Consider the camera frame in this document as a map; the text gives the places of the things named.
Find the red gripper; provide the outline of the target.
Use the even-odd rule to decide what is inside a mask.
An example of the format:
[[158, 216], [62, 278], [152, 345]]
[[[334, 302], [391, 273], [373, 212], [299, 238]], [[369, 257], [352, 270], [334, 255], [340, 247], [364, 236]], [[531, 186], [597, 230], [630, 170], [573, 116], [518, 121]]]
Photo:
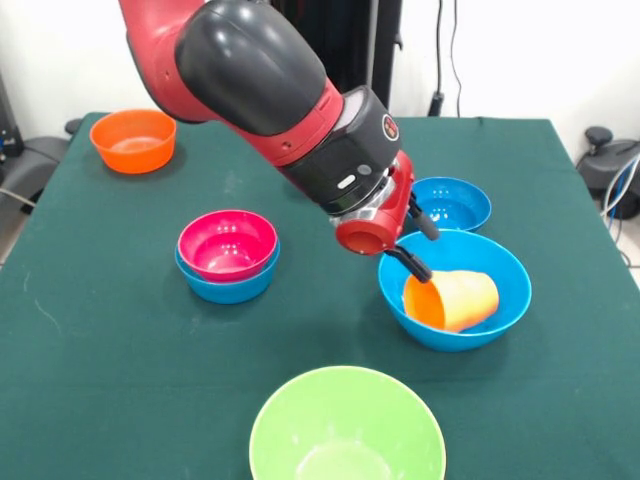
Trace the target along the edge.
[[428, 283], [431, 269], [404, 247], [395, 246], [395, 242], [408, 212], [416, 228], [429, 240], [438, 240], [440, 232], [411, 193], [415, 175], [404, 151], [398, 152], [391, 170], [384, 187], [367, 204], [335, 221], [335, 235], [344, 248], [357, 254], [376, 255], [387, 250], [387, 255], [398, 260], [420, 283]]

